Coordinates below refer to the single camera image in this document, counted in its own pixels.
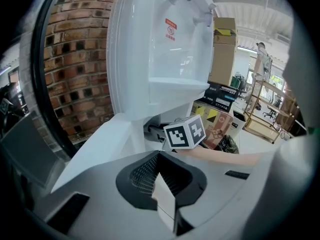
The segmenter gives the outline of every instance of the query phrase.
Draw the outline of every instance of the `ceiling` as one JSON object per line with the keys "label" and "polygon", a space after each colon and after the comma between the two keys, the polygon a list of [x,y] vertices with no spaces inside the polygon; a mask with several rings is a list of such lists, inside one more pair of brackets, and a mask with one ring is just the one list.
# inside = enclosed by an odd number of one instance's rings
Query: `ceiling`
{"label": "ceiling", "polygon": [[218,17],[235,18],[238,46],[257,50],[264,42],[273,64],[284,69],[293,30],[293,11],[286,0],[213,0]]}

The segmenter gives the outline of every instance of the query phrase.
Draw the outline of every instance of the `person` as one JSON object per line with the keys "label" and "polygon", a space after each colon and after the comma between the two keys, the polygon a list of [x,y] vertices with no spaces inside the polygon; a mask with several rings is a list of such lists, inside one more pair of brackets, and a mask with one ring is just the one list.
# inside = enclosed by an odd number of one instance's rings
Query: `person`
{"label": "person", "polygon": [[255,166],[266,153],[233,154],[196,146],[194,149],[176,149],[179,155],[194,157],[208,162]]}
{"label": "person", "polygon": [[[268,78],[267,74],[270,74],[270,72],[266,72],[266,69],[270,68],[269,65],[267,65],[269,63],[270,57],[268,56],[266,46],[263,42],[257,43],[256,45],[258,47],[258,51],[252,77],[252,86],[255,84],[254,89],[252,90],[252,95],[258,97],[261,88],[261,83],[258,83],[256,81],[263,81],[266,80],[266,78]],[[257,98],[255,98],[254,96],[251,97],[251,104],[250,106],[248,106],[246,110],[247,112],[251,112],[253,109],[255,109],[254,106],[256,104]]]}

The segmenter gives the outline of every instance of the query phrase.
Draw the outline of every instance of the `white tag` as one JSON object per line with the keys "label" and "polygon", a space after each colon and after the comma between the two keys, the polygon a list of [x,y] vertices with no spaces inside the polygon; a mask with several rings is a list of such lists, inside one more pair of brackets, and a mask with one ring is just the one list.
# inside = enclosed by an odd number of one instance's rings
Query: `white tag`
{"label": "white tag", "polygon": [[219,103],[221,103],[221,104],[223,104],[223,105],[226,105],[226,106],[229,106],[229,105],[230,105],[230,102],[225,101],[225,100],[220,99],[220,98],[216,98],[215,101],[216,101],[216,102],[219,102]]}
{"label": "white tag", "polygon": [[224,89],[224,90],[226,90],[228,92],[232,92],[232,93],[236,93],[237,92],[236,90],[233,90],[233,89],[230,89],[230,88],[227,88],[227,87],[223,87],[223,86],[221,86],[221,89]]}
{"label": "white tag", "polygon": [[158,203],[157,211],[160,218],[173,231],[175,226],[176,198],[160,173],[154,181],[151,197]]}

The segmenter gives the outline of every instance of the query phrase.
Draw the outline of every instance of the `black vent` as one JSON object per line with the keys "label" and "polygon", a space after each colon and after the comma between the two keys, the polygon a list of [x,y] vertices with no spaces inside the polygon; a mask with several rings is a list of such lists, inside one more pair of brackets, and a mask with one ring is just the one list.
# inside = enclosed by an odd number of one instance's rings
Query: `black vent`
{"label": "black vent", "polygon": [[47,224],[55,230],[67,234],[88,200],[89,196],[87,195],[74,194]]}
{"label": "black vent", "polygon": [[133,170],[130,180],[139,192],[151,197],[159,173],[174,196],[186,188],[193,178],[189,171],[158,154]]}
{"label": "black vent", "polygon": [[157,210],[152,191],[158,174],[175,196],[176,208],[194,204],[207,187],[207,178],[198,168],[155,151],[123,168],[116,177],[119,193],[134,207]]}
{"label": "black vent", "polygon": [[249,173],[244,173],[244,172],[239,172],[239,171],[234,171],[234,170],[228,170],[225,175],[228,175],[230,177],[238,178],[241,180],[246,180],[249,177]]}

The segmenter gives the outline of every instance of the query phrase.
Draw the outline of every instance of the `black slot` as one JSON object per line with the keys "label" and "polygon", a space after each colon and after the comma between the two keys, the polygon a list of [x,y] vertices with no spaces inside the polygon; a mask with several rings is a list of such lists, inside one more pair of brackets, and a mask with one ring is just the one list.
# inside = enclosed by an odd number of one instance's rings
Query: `black slot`
{"label": "black slot", "polygon": [[249,173],[244,173],[244,172],[239,172],[239,171],[234,171],[234,170],[228,170],[225,175],[234,177],[234,178],[238,178],[241,180],[246,180],[249,177]]}
{"label": "black slot", "polygon": [[88,200],[89,196],[87,195],[74,194],[47,224],[55,230],[67,234]]}

